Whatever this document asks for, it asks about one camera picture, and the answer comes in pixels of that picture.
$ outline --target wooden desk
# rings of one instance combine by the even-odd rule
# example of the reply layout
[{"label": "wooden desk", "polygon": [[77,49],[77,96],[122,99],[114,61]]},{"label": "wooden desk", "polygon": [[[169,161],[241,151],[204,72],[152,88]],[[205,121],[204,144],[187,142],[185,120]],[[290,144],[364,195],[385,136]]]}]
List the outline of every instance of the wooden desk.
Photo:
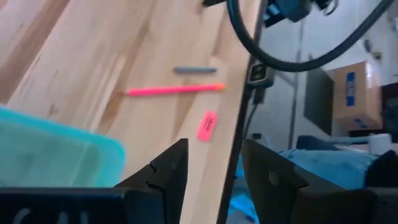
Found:
[{"label": "wooden desk", "polygon": [[[252,33],[260,0],[242,0]],[[249,54],[225,3],[200,0],[0,0],[0,103],[120,140],[124,178],[180,138],[189,138],[181,223],[215,223]],[[215,75],[176,75],[176,65]],[[217,93],[129,98],[128,88],[226,83]],[[196,138],[206,111],[219,120]]]}]

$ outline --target teal plastic container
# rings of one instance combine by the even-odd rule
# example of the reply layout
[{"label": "teal plastic container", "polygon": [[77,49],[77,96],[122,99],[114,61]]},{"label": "teal plastic container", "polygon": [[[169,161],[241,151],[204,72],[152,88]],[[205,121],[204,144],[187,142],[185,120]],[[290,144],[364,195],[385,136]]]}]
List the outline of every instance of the teal plastic container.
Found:
[{"label": "teal plastic container", "polygon": [[0,187],[113,187],[120,143],[0,108]]}]

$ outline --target blue label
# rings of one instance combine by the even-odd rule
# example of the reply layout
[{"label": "blue label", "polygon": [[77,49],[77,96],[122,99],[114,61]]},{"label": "blue label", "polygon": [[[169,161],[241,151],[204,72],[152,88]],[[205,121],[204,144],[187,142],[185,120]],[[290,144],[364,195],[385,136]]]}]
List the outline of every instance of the blue label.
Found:
[{"label": "blue label", "polygon": [[366,124],[365,124],[361,119],[355,118],[354,120],[355,120],[355,123],[356,123],[360,128],[368,128],[368,127],[366,126]]},{"label": "blue label", "polygon": [[355,72],[347,74],[346,106],[355,106]]}]

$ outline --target pink highlighter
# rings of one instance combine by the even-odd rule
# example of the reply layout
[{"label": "pink highlighter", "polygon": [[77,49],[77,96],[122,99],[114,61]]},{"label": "pink highlighter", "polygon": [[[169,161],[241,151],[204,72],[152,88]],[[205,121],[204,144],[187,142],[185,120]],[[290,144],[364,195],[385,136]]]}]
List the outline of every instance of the pink highlighter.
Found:
[{"label": "pink highlighter", "polygon": [[215,83],[215,84],[190,85],[190,86],[133,88],[127,91],[127,94],[129,96],[150,96],[150,95],[165,95],[171,93],[184,93],[184,92],[195,92],[195,91],[219,91],[224,89],[225,89],[224,83]]}]

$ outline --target cardboard box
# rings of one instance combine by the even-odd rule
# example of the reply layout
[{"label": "cardboard box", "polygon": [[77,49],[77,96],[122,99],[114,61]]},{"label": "cardboard box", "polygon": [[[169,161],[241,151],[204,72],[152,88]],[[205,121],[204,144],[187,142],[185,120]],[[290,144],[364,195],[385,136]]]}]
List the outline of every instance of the cardboard box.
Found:
[{"label": "cardboard box", "polygon": [[333,118],[347,131],[382,129],[378,70],[360,62],[331,71],[335,80]]}]

